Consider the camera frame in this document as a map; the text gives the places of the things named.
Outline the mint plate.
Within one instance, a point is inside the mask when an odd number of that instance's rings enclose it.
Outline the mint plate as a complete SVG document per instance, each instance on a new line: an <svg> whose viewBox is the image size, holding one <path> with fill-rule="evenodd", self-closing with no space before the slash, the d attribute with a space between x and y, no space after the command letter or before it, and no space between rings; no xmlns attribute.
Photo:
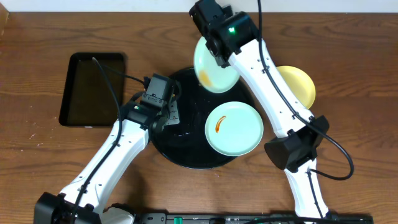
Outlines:
<svg viewBox="0 0 398 224"><path fill-rule="evenodd" d="M212 93L224 93L239 80L239 73L232 67L219 66L206 47L206 39L201 37L193 55L193 67L200 85Z"/></svg>
<svg viewBox="0 0 398 224"><path fill-rule="evenodd" d="M207 117L205 136L218 153L236 157L257 147L264 133L260 114L250 105L230 101L217 106Z"/></svg>

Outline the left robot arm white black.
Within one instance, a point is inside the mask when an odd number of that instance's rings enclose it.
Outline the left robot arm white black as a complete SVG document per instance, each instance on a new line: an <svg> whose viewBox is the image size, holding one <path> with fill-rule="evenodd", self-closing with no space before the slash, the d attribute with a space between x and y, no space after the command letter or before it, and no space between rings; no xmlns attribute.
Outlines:
<svg viewBox="0 0 398 224"><path fill-rule="evenodd" d="M34 223L134 223L123 205L105 205L132 160L145 149L151 134L177 117L177 102L152 105L129 101L83 171L58 195L45 192L34 207Z"/></svg>

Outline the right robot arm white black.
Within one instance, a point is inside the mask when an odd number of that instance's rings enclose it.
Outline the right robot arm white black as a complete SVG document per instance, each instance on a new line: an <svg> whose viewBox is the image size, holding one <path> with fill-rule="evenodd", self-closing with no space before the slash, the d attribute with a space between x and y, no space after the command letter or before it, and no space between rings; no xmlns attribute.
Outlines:
<svg viewBox="0 0 398 224"><path fill-rule="evenodd" d="M300 217L326 218L317 178L317 146L329 124L304 107L277 71L259 26L245 13L212 13L200 32L222 67L233 67L248 84L271 123L275 138L264 146L288 178Z"/></svg>

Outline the yellow plate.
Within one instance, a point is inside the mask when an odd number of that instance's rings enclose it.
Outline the yellow plate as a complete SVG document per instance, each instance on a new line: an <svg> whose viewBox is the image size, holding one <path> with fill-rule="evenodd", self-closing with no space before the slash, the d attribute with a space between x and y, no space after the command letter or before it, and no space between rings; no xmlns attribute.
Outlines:
<svg viewBox="0 0 398 224"><path fill-rule="evenodd" d="M278 66L277 70L301 104L310 109L316 97L316 89L312 79L297 67Z"/></svg>

